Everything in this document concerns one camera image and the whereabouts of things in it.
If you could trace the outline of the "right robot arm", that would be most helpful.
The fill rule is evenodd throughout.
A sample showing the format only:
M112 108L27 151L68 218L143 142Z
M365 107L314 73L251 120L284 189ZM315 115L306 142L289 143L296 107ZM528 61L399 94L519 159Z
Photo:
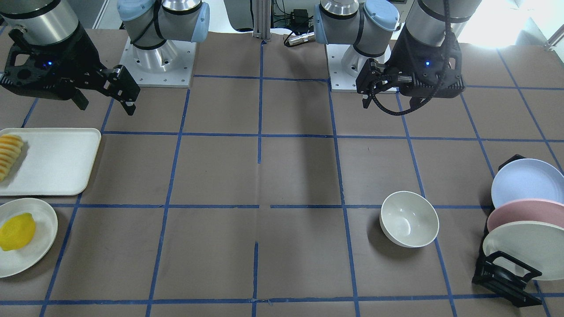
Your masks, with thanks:
M201 0L119 0L122 20L141 70L165 72L177 59L173 41L203 42L210 7ZM3 0L1 16L13 40L1 86L18 96L72 100L80 110L95 90L132 116L140 88L126 66L106 67L66 0Z

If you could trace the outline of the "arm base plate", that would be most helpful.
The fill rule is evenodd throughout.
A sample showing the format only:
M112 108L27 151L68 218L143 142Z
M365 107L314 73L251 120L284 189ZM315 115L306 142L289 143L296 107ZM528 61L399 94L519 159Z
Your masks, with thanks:
M141 88L189 88L196 43L166 41L152 50L136 48L127 39L119 63Z
M348 44L326 45L327 66L333 92L356 93L356 78L369 58Z

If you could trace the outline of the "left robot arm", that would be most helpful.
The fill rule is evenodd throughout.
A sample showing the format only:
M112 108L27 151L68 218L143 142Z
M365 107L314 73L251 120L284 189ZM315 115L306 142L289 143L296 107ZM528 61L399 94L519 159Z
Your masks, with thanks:
M433 98L451 99L465 90L457 36L479 0L415 0L384 63L385 50L400 19L386 0L321 0L315 9L315 38L321 44L349 45L365 61L356 66L355 86L363 107L404 116Z

